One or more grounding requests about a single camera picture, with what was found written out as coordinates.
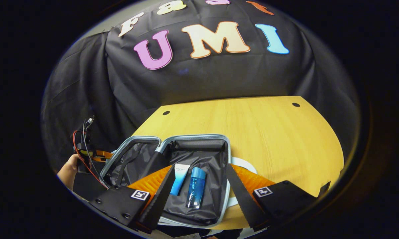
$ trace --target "blue bottle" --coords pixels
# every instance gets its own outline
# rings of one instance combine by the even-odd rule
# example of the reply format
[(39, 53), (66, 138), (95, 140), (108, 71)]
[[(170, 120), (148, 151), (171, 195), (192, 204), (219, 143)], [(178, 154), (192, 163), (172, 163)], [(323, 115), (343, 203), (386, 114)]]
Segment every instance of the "blue bottle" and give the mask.
[(186, 207), (199, 208), (201, 205), (202, 194), (205, 186), (204, 170), (195, 167), (190, 176), (189, 191), (187, 194)]

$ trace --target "pink letter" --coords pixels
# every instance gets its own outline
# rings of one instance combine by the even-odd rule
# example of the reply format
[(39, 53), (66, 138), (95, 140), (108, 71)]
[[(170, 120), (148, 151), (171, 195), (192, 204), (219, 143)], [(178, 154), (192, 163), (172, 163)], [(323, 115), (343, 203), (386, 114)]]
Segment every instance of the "pink letter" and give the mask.
[(210, 4), (210, 5), (226, 5), (226, 4), (230, 4), (229, 0), (206, 0), (205, 2)]
[(161, 51), (163, 52), (163, 56), (161, 56), (160, 59), (152, 59), (152, 56), (149, 53), (147, 47), (148, 40), (141, 41), (136, 46), (134, 46), (134, 50), (137, 51), (140, 61), (149, 70), (157, 70), (163, 68), (172, 60), (172, 50), (167, 39), (167, 34), (168, 30), (163, 30), (152, 36), (152, 39), (158, 41)]

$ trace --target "wooden table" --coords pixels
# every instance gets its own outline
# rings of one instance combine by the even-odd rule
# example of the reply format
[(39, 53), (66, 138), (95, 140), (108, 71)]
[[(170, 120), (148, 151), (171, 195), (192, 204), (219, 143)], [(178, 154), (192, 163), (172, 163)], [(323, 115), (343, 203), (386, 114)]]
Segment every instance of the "wooden table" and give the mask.
[[(230, 140), (232, 156), (250, 162), (276, 183), (289, 180), (317, 197), (321, 186), (339, 177), (344, 159), (327, 121), (298, 96), (249, 97), (161, 106), (133, 135), (220, 133)], [(249, 227), (239, 205), (226, 210), (212, 229)]]

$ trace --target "blue letter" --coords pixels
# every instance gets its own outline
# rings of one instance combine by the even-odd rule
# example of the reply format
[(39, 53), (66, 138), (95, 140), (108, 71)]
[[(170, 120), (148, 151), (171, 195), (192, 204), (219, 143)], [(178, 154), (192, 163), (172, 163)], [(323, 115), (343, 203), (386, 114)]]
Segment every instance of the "blue letter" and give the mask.
[(264, 35), (266, 35), (267, 41), (269, 41), (269, 46), (267, 47), (267, 50), (269, 50), (269, 52), (278, 54), (289, 53), (289, 50), (286, 49), (286, 47), (284, 47), (282, 42), (280, 41), (280, 38), (276, 33), (275, 27), (265, 24), (256, 24), (255, 26), (261, 29)]

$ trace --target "orange soft finger pad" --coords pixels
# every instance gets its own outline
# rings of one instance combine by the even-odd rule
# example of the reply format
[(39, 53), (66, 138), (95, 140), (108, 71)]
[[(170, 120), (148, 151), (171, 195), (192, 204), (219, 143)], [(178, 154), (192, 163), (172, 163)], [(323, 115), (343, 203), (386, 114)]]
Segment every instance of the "orange soft finger pad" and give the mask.
[(271, 180), (268, 180), (265, 177), (262, 177), (258, 174), (254, 174), (253, 172), (249, 171), (246, 168), (242, 168), (240, 166), (233, 165), (233, 164), (230, 164), (230, 165), (236, 172), (239, 179), (242, 181), (246, 190), (249, 192), (249, 194), (251, 195), (251, 197), (257, 204), (258, 204), (257, 200), (255, 200), (254, 196), (252, 195), (252, 193), (254, 192), (254, 189), (259, 189), (259, 188), (263, 188), (266, 186), (276, 184), (276, 183), (272, 182)]
[(151, 198), (149, 198), (149, 201), (146, 203), (145, 208), (151, 202), (155, 193), (157, 193), (158, 188), (160, 187), (170, 168), (171, 165), (166, 168), (162, 168), (152, 174), (149, 174), (148, 176), (143, 177), (127, 186), (128, 188), (149, 192), (151, 194)]

